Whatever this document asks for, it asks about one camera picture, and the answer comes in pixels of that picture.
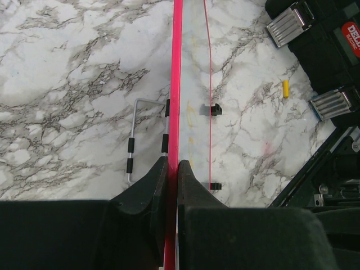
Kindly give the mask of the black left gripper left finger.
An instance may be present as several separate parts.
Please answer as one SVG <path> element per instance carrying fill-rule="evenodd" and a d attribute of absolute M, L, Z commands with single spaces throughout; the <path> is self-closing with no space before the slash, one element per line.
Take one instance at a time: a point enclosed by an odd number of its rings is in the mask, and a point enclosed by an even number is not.
<path fill-rule="evenodd" d="M 111 200 L 1 202 L 2 269 L 158 269 L 168 165 Z"/>

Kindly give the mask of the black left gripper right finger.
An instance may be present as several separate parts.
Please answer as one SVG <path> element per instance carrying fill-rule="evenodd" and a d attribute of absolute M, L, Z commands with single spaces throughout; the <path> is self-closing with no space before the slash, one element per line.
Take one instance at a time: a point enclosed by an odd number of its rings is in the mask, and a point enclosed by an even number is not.
<path fill-rule="evenodd" d="M 337 269 L 321 222 L 300 208 L 229 208 L 178 169 L 180 269 Z"/>

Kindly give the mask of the pink framed whiteboard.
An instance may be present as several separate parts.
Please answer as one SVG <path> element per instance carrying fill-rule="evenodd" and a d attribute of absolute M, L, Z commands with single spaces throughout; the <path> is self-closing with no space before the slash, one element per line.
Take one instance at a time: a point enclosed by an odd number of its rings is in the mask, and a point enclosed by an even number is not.
<path fill-rule="evenodd" d="M 211 102 L 212 52 L 206 2 L 174 1 L 164 269 L 176 269 L 180 161 L 189 161 L 207 190 L 212 182 Z"/>

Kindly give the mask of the yellow marker cap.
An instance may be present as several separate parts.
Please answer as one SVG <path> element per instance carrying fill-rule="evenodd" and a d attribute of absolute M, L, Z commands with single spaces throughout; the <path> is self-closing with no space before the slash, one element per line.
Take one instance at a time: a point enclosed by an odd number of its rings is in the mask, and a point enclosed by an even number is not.
<path fill-rule="evenodd" d="M 284 98 L 289 98 L 289 95 L 290 95 L 289 81 L 288 81 L 288 80 L 284 80 L 284 81 L 283 81 L 283 97 L 284 97 Z"/>

